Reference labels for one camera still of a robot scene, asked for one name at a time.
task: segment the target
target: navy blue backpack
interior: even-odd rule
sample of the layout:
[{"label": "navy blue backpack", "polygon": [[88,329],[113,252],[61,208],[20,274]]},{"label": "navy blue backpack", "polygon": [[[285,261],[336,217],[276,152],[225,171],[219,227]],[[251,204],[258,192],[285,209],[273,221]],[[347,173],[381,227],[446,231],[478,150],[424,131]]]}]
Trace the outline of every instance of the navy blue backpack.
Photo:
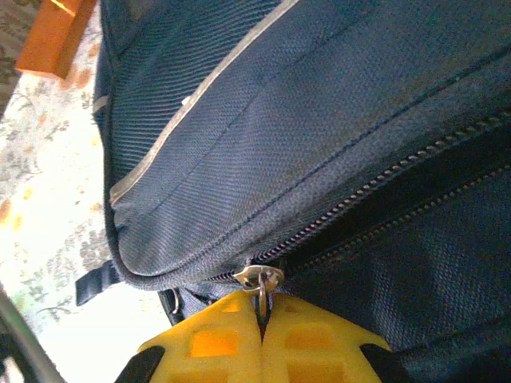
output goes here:
[{"label": "navy blue backpack", "polygon": [[511,374],[511,2],[102,0],[94,117],[119,281],[177,323],[278,290],[417,382]]}]

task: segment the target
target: black strap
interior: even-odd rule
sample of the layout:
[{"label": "black strap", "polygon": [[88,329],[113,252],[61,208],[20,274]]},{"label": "black strap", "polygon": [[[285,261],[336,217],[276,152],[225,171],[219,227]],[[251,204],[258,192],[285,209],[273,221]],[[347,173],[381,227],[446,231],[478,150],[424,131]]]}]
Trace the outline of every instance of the black strap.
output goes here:
[{"label": "black strap", "polygon": [[163,310],[173,326],[184,320],[184,315],[180,307],[180,294],[178,289],[158,291],[158,297],[160,297]]},{"label": "black strap", "polygon": [[154,345],[132,357],[115,383],[149,383],[165,353],[165,348]]},{"label": "black strap", "polygon": [[97,269],[89,271],[75,282],[77,306],[81,306],[110,286],[119,283],[121,276],[110,259]]},{"label": "black strap", "polygon": [[[0,331],[5,327],[5,324],[0,322]],[[21,350],[20,344],[11,334],[0,334],[0,377],[6,371],[3,364],[6,358],[12,357],[16,362],[16,366],[23,374],[24,381],[38,381],[34,368],[27,361],[25,354]]]},{"label": "black strap", "polygon": [[382,383],[413,383],[395,353],[370,343],[361,345],[360,350]]}]

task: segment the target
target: yellow plastic object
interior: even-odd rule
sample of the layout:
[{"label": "yellow plastic object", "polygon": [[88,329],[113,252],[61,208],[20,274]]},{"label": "yellow plastic object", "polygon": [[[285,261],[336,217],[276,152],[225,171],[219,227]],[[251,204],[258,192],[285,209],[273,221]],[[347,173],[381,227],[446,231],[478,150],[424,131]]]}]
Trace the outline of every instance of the yellow plastic object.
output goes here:
[{"label": "yellow plastic object", "polygon": [[151,383],[376,383],[360,346],[379,337],[290,295],[275,294],[263,344],[251,297],[232,293],[146,342],[165,348]]}]

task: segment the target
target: zipper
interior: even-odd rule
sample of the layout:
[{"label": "zipper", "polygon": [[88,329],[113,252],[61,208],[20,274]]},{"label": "zipper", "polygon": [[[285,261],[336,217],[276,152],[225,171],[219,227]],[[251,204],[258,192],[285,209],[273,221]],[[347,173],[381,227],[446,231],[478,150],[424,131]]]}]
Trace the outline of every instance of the zipper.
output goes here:
[{"label": "zipper", "polygon": [[[372,195],[381,187],[387,185],[392,179],[396,176],[401,175],[402,173],[410,170],[411,168],[417,166],[418,164],[423,163],[424,161],[434,158],[444,152],[449,151],[457,147],[459,144],[465,143],[474,138],[480,137],[484,133],[492,132],[497,128],[503,127],[505,124],[508,124],[511,121],[511,111],[504,111],[502,113],[498,113],[495,116],[490,116],[485,119],[479,120],[474,124],[471,124],[465,128],[458,129],[446,136],[443,136],[431,144],[425,146],[422,149],[417,150],[416,152],[412,152],[411,154],[404,156],[399,161],[389,166],[385,171],[378,174],[372,180],[366,182],[360,188],[356,188],[353,192],[347,195],[344,199],[341,199],[335,207],[325,212],[319,218],[317,218],[314,222],[307,225],[304,229],[294,234],[289,239],[281,242],[279,245],[273,247],[272,249],[266,251],[263,254],[254,256],[253,258],[248,260],[248,264],[268,264],[270,262],[275,261],[279,257],[284,254],[289,253],[292,249],[295,249],[300,244],[304,243],[311,236],[317,234],[321,229],[329,224],[336,222],[340,219],[340,217],[350,211],[354,206],[358,205],[361,201],[363,201],[367,196]],[[463,190],[466,190],[469,186],[464,185],[462,187]],[[438,203],[438,199],[435,201],[431,201],[431,203]],[[417,215],[419,209],[422,209],[422,212],[429,210],[434,205],[425,204],[424,207],[418,208],[418,210],[414,213]],[[410,218],[413,217],[413,212],[409,213]],[[406,215],[404,217],[400,217],[397,223],[405,222]],[[230,270],[223,274],[218,274],[214,277],[206,279],[208,282],[237,282],[234,274],[235,270]]]},{"label": "zipper", "polygon": [[[436,198],[431,199],[426,203],[421,203],[415,209],[410,210],[403,215],[400,215],[398,218],[388,220],[385,223],[376,226],[375,228],[367,231],[364,234],[357,235],[353,239],[348,239],[344,243],[340,243],[333,250],[325,251],[322,254],[316,255],[315,257],[310,258],[306,262],[301,263],[299,265],[289,266],[287,268],[287,276],[290,277],[293,274],[298,274],[299,272],[305,271],[306,269],[311,268],[315,265],[328,262],[329,260],[332,260],[334,257],[340,256],[343,252],[351,251],[358,246],[362,246],[363,244],[378,238],[381,234],[386,233],[391,229],[398,228],[410,222],[412,219],[424,215],[428,211],[431,211],[436,207],[440,207],[444,203],[459,197],[461,194],[464,194],[465,192],[474,188],[481,182],[489,180],[497,176],[498,174],[501,174],[502,172],[507,172],[509,170],[511,170],[511,165],[509,164],[502,165],[501,167],[496,168],[491,172],[484,174],[483,176],[479,176],[474,180],[464,183],[462,186],[455,188],[454,190],[448,193],[444,193]],[[353,260],[355,258],[356,256],[353,255],[352,257],[349,258],[349,260]]]},{"label": "zipper", "polygon": [[264,338],[264,331],[270,319],[270,301],[268,294],[273,292],[284,282],[284,273],[276,267],[266,265],[246,266],[243,270],[234,274],[234,278],[240,283],[249,294],[259,295],[255,305],[255,314],[261,330],[261,339]]}]

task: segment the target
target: floral tablecloth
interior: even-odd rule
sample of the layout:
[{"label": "floral tablecloth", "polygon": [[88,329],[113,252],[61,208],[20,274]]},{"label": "floral tablecloth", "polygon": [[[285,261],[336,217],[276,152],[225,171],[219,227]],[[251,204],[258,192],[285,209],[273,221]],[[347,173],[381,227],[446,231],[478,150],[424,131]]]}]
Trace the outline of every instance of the floral tablecloth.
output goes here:
[{"label": "floral tablecloth", "polygon": [[0,121],[0,282],[70,382],[113,381],[168,327],[155,293],[122,284],[74,303],[74,281],[109,257],[92,118],[100,42],[97,7],[69,76],[24,74]]},{"label": "floral tablecloth", "polygon": [[0,1],[0,116],[18,82],[14,67],[40,5],[41,0]]}]

